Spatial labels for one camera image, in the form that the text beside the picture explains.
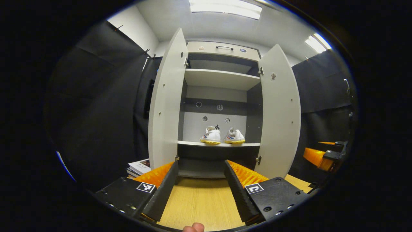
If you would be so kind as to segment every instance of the sneaker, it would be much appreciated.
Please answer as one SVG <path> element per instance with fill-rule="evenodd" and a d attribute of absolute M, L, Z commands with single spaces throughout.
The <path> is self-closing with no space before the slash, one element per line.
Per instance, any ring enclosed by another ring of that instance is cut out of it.
<path fill-rule="evenodd" d="M 246 140 L 242 133 L 240 133 L 239 130 L 233 130 L 233 127 L 230 128 L 226 135 L 225 143 L 242 144 L 244 142 L 246 142 Z"/>
<path fill-rule="evenodd" d="M 210 145 L 218 145 L 220 144 L 220 130 L 216 126 L 208 126 L 206 128 L 206 133 L 200 138 L 201 142 L 210 144 Z"/>

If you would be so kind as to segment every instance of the finger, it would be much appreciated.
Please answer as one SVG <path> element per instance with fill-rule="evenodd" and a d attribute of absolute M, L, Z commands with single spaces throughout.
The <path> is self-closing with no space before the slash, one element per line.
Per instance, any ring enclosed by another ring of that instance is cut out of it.
<path fill-rule="evenodd" d="M 193 223 L 192 227 L 195 228 L 197 232 L 205 231 L 205 226 L 202 223 Z"/>
<path fill-rule="evenodd" d="M 195 228 L 187 225 L 187 226 L 185 226 L 185 227 L 183 228 L 183 231 L 182 231 L 182 232 L 197 232 L 197 231 L 196 231 Z"/>

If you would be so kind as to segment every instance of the white shelf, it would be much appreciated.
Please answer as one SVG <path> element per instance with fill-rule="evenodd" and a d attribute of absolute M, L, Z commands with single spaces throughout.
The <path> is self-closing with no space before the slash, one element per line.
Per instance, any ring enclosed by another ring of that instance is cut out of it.
<path fill-rule="evenodd" d="M 204 142 L 189 142 L 189 141 L 178 141 L 178 144 L 190 145 L 190 146 L 207 146 L 207 147 L 257 147 L 260 143 L 242 143 L 242 144 L 230 144 L 221 143 L 218 145 L 209 145 Z"/>
<path fill-rule="evenodd" d="M 186 69 L 185 80 L 190 86 L 207 86 L 247 91 L 260 82 L 256 76 L 209 69 Z"/>

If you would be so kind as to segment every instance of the open cabinet door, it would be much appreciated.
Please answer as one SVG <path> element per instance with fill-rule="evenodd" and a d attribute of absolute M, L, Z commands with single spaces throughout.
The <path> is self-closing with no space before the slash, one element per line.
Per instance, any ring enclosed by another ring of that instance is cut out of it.
<path fill-rule="evenodd" d="M 255 171 L 267 178 L 286 177 L 300 135 L 299 91 L 289 61 L 276 44 L 258 62 L 263 97 L 260 164 Z"/>
<path fill-rule="evenodd" d="M 152 169 L 175 160 L 178 150 L 180 97 L 188 50 L 182 29 L 170 40 L 160 63 L 149 110 L 149 159 Z"/>

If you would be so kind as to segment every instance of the stack of books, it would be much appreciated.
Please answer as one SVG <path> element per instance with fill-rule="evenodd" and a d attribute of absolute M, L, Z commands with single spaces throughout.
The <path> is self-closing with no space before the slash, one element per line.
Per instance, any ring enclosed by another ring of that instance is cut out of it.
<path fill-rule="evenodd" d="M 129 163 L 129 167 L 126 169 L 127 173 L 131 176 L 138 177 L 150 171 L 149 159 L 144 159 Z"/>

